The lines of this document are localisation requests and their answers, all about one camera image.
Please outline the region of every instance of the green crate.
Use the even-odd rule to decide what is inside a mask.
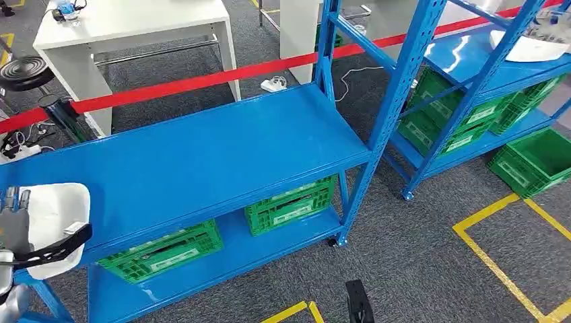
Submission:
[[[492,124],[492,120],[477,124],[464,131],[456,131],[444,145],[439,156],[446,155],[480,138]],[[426,155],[432,143],[437,140],[440,129],[423,112],[417,111],[406,116],[399,125],[399,132],[422,154]]]
[[[566,75],[561,75],[506,96],[500,103],[502,113],[490,127],[490,131],[498,136],[504,133],[513,124],[538,107],[565,77]]]
[[[130,283],[138,283],[168,269],[222,249],[214,219],[148,241],[98,261]]]
[[[317,31],[315,32],[315,51],[317,51],[318,43],[319,43],[319,28],[321,25],[317,25]],[[338,33],[335,33],[335,43],[333,47],[339,47],[343,44],[343,37]]]
[[[329,176],[244,208],[253,236],[326,209],[335,191],[336,176]]]
[[[571,178],[571,141],[543,129],[505,145],[488,167],[527,199]]]
[[[452,86],[452,83],[437,74],[437,72],[430,68],[425,68],[411,97],[410,106],[415,106],[426,99],[433,98]],[[460,104],[464,95],[464,92],[461,90],[454,91],[432,102],[425,108],[422,108],[422,110],[430,117],[436,126],[442,129],[446,126],[446,123]],[[458,125],[457,131],[462,132],[472,128],[474,125],[497,118],[504,107],[500,105],[501,101],[502,98],[498,98],[474,107],[470,115]]]

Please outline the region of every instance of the retractable belt barrier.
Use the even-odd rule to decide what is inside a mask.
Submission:
[[[550,7],[553,5],[561,4],[562,2],[563,0],[547,0],[543,6]],[[502,17],[514,17],[518,13],[519,9],[520,7],[515,7],[512,9],[499,11],[496,14]],[[456,30],[462,30],[465,28],[482,25],[487,22],[488,21],[484,17],[476,17],[468,20],[462,20],[459,22],[438,26],[434,34],[439,35],[448,32],[454,32]],[[391,37],[377,39],[374,40],[373,42],[375,43],[375,45],[382,48],[382,47],[402,44],[405,41],[405,37],[406,34],[400,34]],[[341,57],[356,55],[363,52],[364,52],[363,49],[360,48],[359,45],[348,44],[336,48],[335,51],[333,52],[333,57],[338,59]],[[246,79],[248,77],[254,77],[276,71],[283,71],[284,69],[289,69],[300,65],[313,64],[316,61],[317,61],[317,53],[312,52],[310,54],[291,57],[288,59],[276,59],[274,61],[239,67],[231,71],[222,71],[218,73],[190,77],[188,79],[181,79],[178,81],[172,81],[168,83],[139,87],[137,89],[130,89],[127,91],[110,94],[108,96],[102,96],[99,98],[92,98],[78,102],[73,102],[72,105],[77,113],[91,112],[113,106],[122,106],[124,104],[132,104],[132,103],[152,100],[156,98],[161,98],[163,96],[171,96],[173,94],[187,92],[193,89],[201,89],[203,87],[209,87],[217,84],[227,83],[237,79]],[[16,129],[27,127],[36,122],[44,121],[47,118],[48,115],[46,114],[46,112],[44,112],[42,108],[33,108],[31,110],[12,116],[11,118],[0,121],[0,133],[6,133],[8,131],[13,131]]]

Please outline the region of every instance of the white table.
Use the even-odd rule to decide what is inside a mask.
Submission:
[[[48,8],[55,7],[52,0]],[[88,0],[79,21],[78,26],[60,24],[46,14],[34,41],[74,100],[112,93],[92,59],[99,52],[215,34],[222,67],[236,68],[230,16],[222,0]],[[240,100],[238,81],[229,84]],[[86,120],[99,137],[111,134],[111,108],[86,113]]]
[[[480,7],[495,12],[501,1],[471,0]],[[314,52],[315,30],[321,14],[323,0],[280,0],[279,2],[279,55],[281,58],[295,57]],[[345,0],[344,6],[366,4],[371,10],[367,25],[367,38],[374,40],[404,34],[410,25],[418,0]],[[475,14],[455,5],[446,4],[439,25],[476,17]],[[401,45],[384,48],[395,60]],[[300,84],[309,83],[312,65],[292,67],[290,71]]]

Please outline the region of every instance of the yellow floor marking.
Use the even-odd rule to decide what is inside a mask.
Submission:
[[[544,321],[540,322],[549,322],[549,323],[559,323],[567,316],[571,315],[571,298],[567,299],[567,301],[561,305],[559,305],[553,312],[551,312]]]
[[[3,34],[0,37],[4,38],[4,42],[8,47],[12,47],[12,43],[14,41],[14,34]],[[8,52],[3,50],[2,51],[2,59],[0,59],[0,66],[3,66],[8,61]]]
[[[549,224],[556,228],[557,231],[561,232],[562,235],[571,240],[571,232],[569,232],[566,227],[561,225],[561,223],[557,222],[557,220],[555,220],[551,215],[547,214],[547,212],[539,207],[539,205],[535,204],[535,202],[533,202],[531,199],[525,199],[523,201],[526,202],[526,204],[528,204],[529,207],[532,208],[535,212],[537,212],[537,214],[549,222]]]
[[[25,3],[26,3],[26,0],[20,0],[20,2],[16,3],[15,5],[8,5],[8,7],[12,7],[12,8],[23,7]]]
[[[510,203],[519,200],[517,194],[512,194],[495,202],[494,204],[474,213],[472,216],[455,224],[452,228],[458,236],[476,253],[483,263],[502,281],[502,283],[514,294],[514,296],[525,306],[525,308],[533,315],[539,323],[560,323],[569,315],[571,315],[571,299],[558,306],[549,315],[543,315],[541,311],[524,295],[524,293],[508,278],[508,276],[498,267],[498,265],[468,236],[466,229],[489,217],[490,215],[503,209]],[[551,215],[545,212],[539,205],[535,204],[531,199],[525,199],[524,202],[544,218],[549,224],[571,240],[571,233]]]
[[[494,204],[484,208],[480,212],[475,213],[474,215],[468,217],[467,219],[464,219],[462,222],[456,223],[454,225],[454,227],[452,227],[452,228],[456,232],[458,232],[458,230],[464,231],[467,228],[471,227],[472,225],[475,225],[476,223],[480,222],[481,220],[485,219],[486,217],[489,217],[490,215],[494,214],[495,212],[498,212],[499,210],[506,207],[508,204],[513,203],[517,200],[519,200],[519,196],[517,194],[514,193],[511,195],[508,195],[508,196],[504,197],[503,199],[495,202]]]
[[[290,316],[294,315],[295,313],[305,310],[307,308],[307,303],[305,301],[301,301],[296,305],[270,317],[262,321],[262,323],[276,323],[289,318]]]
[[[535,305],[525,296],[525,294],[514,284],[508,276],[498,267],[498,265],[464,232],[455,228],[456,233],[466,244],[472,248],[474,253],[483,261],[483,263],[490,268],[490,270],[496,274],[496,276],[502,281],[502,283],[514,294],[514,296],[525,306],[525,308],[535,317],[536,319],[542,319],[545,316],[539,311]]]
[[[321,313],[319,313],[319,310],[317,309],[317,305],[315,304],[314,301],[309,302],[309,310],[311,311],[311,314],[313,315],[315,323],[324,323],[323,318],[321,317]]]

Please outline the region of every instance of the shelf unit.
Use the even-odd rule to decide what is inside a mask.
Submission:
[[[430,102],[457,89],[463,91],[465,96],[426,155],[419,153],[398,131],[392,134],[389,143],[404,157],[412,171],[405,170],[403,165],[388,153],[385,153],[383,158],[405,179],[406,185],[402,190],[402,195],[407,200],[413,198],[413,191],[422,180],[533,131],[548,127],[571,105],[570,99],[551,116],[534,110],[500,136],[488,131],[478,140],[439,156],[448,138],[455,133],[458,125],[470,114],[473,107],[571,71],[571,54],[564,54],[558,60],[540,63],[505,61],[507,54],[530,21],[537,15],[544,1],[526,1],[513,20],[506,20],[484,12],[462,0],[450,1],[486,17],[493,24],[439,38],[428,46],[424,63],[450,81],[452,87],[433,98],[416,104],[403,112],[400,118],[421,110]],[[570,4],[571,0],[564,1],[558,9],[566,11]],[[505,30],[506,33],[501,43],[493,50],[489,35],[494,29]]]
[[[307,85],[0,166],[3,186],[80,182],[89,188],[94,235],[80,262],[88,267],[89,322],[135,319],[319,240],[347,244],[446,1],[419,1],[397,61],[339,16],[340,3],[324,2],[316,77]],[[336,29],[391,74],[366,143],[335,108],[331,61]],[[176,137],[185,140],[170,140]],[[345,171],[354,167],[360,171],[349,191]],[[261,236],[250,235],[245,206],[333,174],[339,174],[342,214],[329,208]],[[121,281],[95,264],[212,218],[223,250],[139,284]],[[73,321],[47,283],[34,281],[26,271],[15,277],[31,283],[53,314],[28,313],[22,322]]]

